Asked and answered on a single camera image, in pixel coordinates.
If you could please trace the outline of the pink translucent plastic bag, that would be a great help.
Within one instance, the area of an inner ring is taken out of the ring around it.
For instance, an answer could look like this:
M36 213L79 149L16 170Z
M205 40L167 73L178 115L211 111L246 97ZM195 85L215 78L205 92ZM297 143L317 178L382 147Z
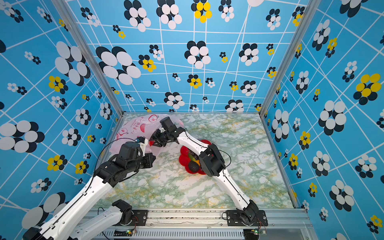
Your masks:
M129 139L135 140L137 137L144 137L149 140L153 133L162 127L160 120L166 117L170 117L177 127L184 127L184 123L177 115L147 114L138 115L132 119L126 116L123 125L114 137L116 141L111 144L109 152L112 155L118 154L121 146L128 142Z

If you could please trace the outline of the red flower-shaped plate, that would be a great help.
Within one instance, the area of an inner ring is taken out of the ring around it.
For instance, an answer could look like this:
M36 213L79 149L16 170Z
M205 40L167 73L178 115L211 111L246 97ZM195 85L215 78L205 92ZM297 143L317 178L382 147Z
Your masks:
M182 146L181 147L181 149L180 149L180 155L185 155L185 156L188 156L188 153L189 152L193 152L192 150L190 150L190 149L188 149L187 147L185 147L185 146ZM197 164L199 164L199 166L200 166L200 170L199 170L199 172L198 173L195 173L195 174L199 174L199 175L206 175L206 173L203 171L203 169L202 169L202 166L201 166L201 163L200 163L200 159L199 159L199 161L198 162L196 162ZM189 171L189 169L188 169L188 166L185 166L184 167L185 168L185 170L186 170L186 172L187 173L189 173L189 174L192 174L190 171Z

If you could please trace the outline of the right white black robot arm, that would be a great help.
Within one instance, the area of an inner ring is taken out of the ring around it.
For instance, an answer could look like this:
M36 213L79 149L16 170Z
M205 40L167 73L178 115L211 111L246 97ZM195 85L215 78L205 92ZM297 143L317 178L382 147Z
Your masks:
M240 220L246 226L259 223L259 208L231 177L221 151L214 144L208 145L192 137L188 131L178 128L174 131L156 130L150 138L156 147L165 147L167 143L178 143L198 155L203 172L215 179L219 187L233 200Z

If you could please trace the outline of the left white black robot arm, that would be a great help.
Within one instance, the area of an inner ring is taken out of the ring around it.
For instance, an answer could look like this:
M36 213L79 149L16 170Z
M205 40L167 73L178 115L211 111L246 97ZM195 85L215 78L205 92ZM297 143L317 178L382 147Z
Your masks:
M24 240L91 240L114 225L136 226L132 206L123 200L115 201L91 220L80 221L91 208L117 183L153 166L156 157L146 153L149 141L143 137L123 144L118 154L102 163L86 186L69 203L40 227L31 227L23 235Z

